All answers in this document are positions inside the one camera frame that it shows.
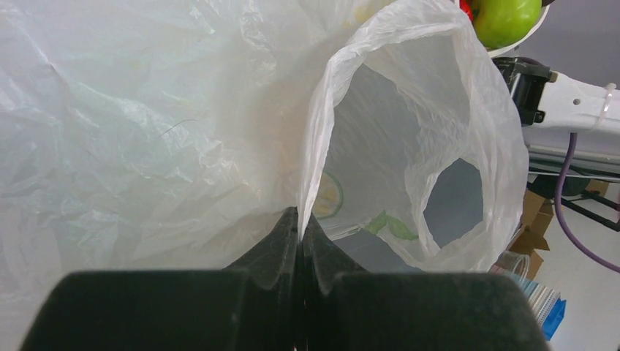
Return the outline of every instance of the bowl of fruit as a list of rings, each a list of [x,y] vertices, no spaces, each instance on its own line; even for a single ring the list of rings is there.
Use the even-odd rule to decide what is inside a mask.
[[[538,30],[549,0],[459,0],[480,42],[491,57],[500,56]]]

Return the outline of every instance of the translucent plastic bag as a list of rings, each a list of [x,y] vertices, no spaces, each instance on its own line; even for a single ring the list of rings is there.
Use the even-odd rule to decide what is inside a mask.
[[[379,11],[328,62],[310,123],[307,153],[321,154],[306,164],[316,168],[304,173],[312,176],[305,209],[314,204],[332,239],[365,230],[426,271],[487,271],[506,249],[527,152],[504,81],[457,7],[397,1]],[[483,218],[440,248],[424,210],[439,174],[459,159],[480,171]],[[433,216],[458,220],[445,207]]]
[[[372,123],[362,105],[353,116],[363,101],[343,100],[364,60],[360,79],[393,82],[377,84],[393,84],[420,126],[410,135],[419,152],[392,171],[402,181],[393,192],[407,196],[381,199],[420,240],[379,235],[427,269],[482,268],[496,257],[525,184],[515,108],[456,6],[383,8],[389,2],[2,2],[0,350],[15,348],[70,271],[222,267],[291,205],[303,229],[334,106],[343,101],[337,123]],[[351,94],[371,97],[370,82],[357,86]],[[465,253],[465,245],[437,252],[418,215],[436,175],[459,157],[480,169],[485,220],[463,237]],[[375,162],[349,158],[351,167]],[[377,185],[359,182],[360,191]],[[375,212],[362,205],[347,221]]]

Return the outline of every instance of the cable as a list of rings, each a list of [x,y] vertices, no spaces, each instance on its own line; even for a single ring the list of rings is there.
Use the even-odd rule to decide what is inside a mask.
[[[556,207],[556,216],[558,216],[558,222],[560,227],[564,231],[564,234],[568,237],[568,239],[583,252],[584,255],[590,257],[596,263],[603,265],[616,273],[620,273],[620,267],[605,261],[601,257],[597,256],[592,251],[588,250],[572,232],[570,231],[568,225],[566,224],[566,220],[564,219],[564,214],[562,213],[562,187],[564,187],[564,181],[566,180],[566,174],[568,174],[568,168],[570,167],[570,163],[572,161],[572,157],[575,156],[575,147],[577,146],[577,133],[570,133],[570,142],[568,144],[568,151],[566,151],[566,159],[564,159],[564,164],[562,165],[562,171],[560,171],[560,175],[558,178],[558,184],[556,185],[556,197],[555,197],[555,207]]]

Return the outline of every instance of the blue object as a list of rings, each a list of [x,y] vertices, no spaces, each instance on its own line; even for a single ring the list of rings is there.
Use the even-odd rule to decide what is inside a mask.
[[[545,339],[551,340],[551,337],[558,329],[560,322],[564,319],[565,309],[566,300],[558,300],[556,301],[556,304],[553,305],[547,319],[542,324],[542,333],[545,334]]]

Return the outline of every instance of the white bowl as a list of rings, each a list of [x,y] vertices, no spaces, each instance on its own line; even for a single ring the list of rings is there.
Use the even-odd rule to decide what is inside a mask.
[[[551,5],[547,5],[545,7],[543,7],[540,11],[540,16],[538,17],[538,21],[536,22],[536,24],[534,24],[534,26],[532,27],[532,29],[529,30],[529,32],[527,33],[527,35],[523,38],[521,38],[521,40],[519,40],[518,42],[508,45],[508,46],[504,46],[503,48],[499,48],[499,49],[495,49],[495,50],[490,50],[488,52],[488,55],[490,57],[497,57],[500,56],[504,53],[507,53],[508,51],[516,48],[519,44],[521,44],[522,42],[524,42],[527,38],[529,38],[533,33],[535,33],[538,28],[540,27],[541,24],[543,24],[543,21],[545,20],[545,17],[547,17],[547,12],[549,12],[549,7]]]

